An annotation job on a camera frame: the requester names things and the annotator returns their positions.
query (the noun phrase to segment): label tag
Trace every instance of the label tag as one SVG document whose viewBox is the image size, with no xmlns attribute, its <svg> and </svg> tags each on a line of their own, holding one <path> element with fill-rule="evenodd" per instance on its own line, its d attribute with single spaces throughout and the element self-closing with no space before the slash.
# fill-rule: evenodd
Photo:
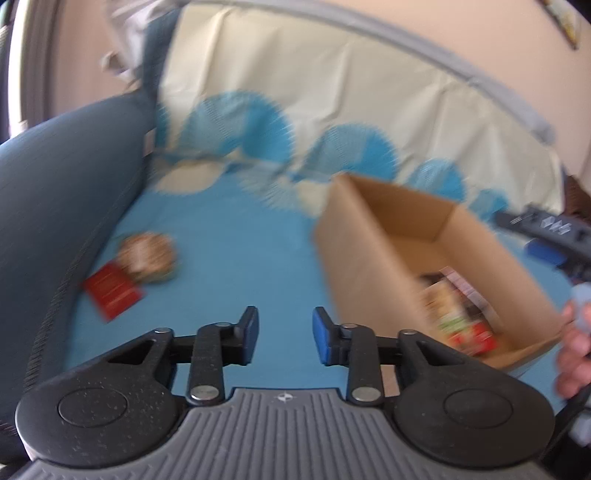
<svg viewBox="0 0 591 480">
<path fill-rule="evenodd" d="M 153 128 L 144 135 L 144 157 L 154 153 L 156 148 L 156 129 Z"/>
<path fill-rule="evenodd" d="M 107 263 L 97 273 L 87 278 L 83 286 L 108 322 L 144 296 L 114 262 Z"/>
</svg>

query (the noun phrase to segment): sofa armrest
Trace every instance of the sofa armrest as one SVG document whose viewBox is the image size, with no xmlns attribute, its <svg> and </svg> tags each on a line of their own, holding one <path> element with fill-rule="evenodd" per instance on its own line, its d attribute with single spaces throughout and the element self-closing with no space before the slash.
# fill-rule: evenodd
<svg viewBox="0 0 591 480">
<path fill-rule="evenodd" d="M 24 454 L 14 410 L 62 368 L 80 283 L 144 185 L 154 122 L 135 92 L 0 145 L 0 463 Z"/>
</svg>

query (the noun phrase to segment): red package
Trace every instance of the red package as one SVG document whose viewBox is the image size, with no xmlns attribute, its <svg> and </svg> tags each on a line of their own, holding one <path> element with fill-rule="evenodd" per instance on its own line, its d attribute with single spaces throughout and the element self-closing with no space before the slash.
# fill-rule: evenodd
<svg viewBox="0 0 591 480">
<path fill-rule="evenodd" d="M 114 262 L 107 263 L 84 282 L 84 289 L 110 322 L 144 296 Z"/>
<path fill-rule="evenodd" d="M 474 344 L 475 348 L 477 349 L 474 353 L 475 355 L 490 352 L 491 350 L 494 350 L 497 347 L 495 336 L 488 328 L 486 322 L 483 322 L 482 320 L 477 320 L 475 322 L 472 322 L 470 324 L 470 327 L 472 328 Z"/>
</svg>

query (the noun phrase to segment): gray gripper base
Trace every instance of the gray gripper base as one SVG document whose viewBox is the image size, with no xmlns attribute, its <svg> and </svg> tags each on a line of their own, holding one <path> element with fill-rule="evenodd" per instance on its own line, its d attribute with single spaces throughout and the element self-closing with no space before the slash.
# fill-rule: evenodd
<svg viewBox="0 0 591 480">
<path fill-rule="evenodd" d="M 101 470 L 37 460 L 20 480 L 549 480 L 534 463 L 462 471 L 422 456 L 375 408 L 336 390 L 237 389 L 216 407 L 193 408 L 170 440 L 141 459 Z"/>
</svg>

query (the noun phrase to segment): gray fabric edge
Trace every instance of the gray fabric edge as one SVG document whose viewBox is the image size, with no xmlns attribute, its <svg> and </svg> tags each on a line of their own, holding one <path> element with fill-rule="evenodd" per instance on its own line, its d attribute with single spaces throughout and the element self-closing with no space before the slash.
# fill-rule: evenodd
<svg viewBox="0 0 591 480">
<path fill-rule="evenodd" d="M 134 10 L 133 3 L 136 1 L 127 0 L 128 8 Z M 556 140 L 552 125 L 525 99 L 517 94 L 517 92 L 489 77 L 486 73 L 472 66 L 453 52 L 396 25 L 383 22 L 377 18 L 368 17 L 338 5 L 327 4 L 321 0 L 153 0 L 152 2 L 148 0 L 142 2 L 140 7 L 142 11 L 139 12 L 137 18 L 139 22 L 150 22 L 170 12 L 171 9 L 182 8 L 187 4 L 216 4 L 229 7 L 239 6 L 270 9 L 279 13 L 294 14 L 311 20 L 323 21 L 340 28 L 377 38 L 395 47 L 402 48 L 409 53 L 418 55 L 424 60 L 455 75 L 460 80 L 465 81 L 468 85 L 476 88 L 510 113 L 542 143 L 552 145 Z M 137 31 L 139 25 L 134 24 L 134 22 L 121 22 L 121 19 L 116 18 L 115 10 L 111 8 L 108 11 L 111 12 L 112 25 L 117 31 L 119 38 L 126 38 L 126 28 L 133 28 Z M 130 40 L 128 40 L 127 47 L 133 49 Z M 141 55 L 142 52 L 135 52 L 133 56 L 142 58 Z M 130 65 L 130 67 L 136 68 L 138 65 Z"/>
</svg>

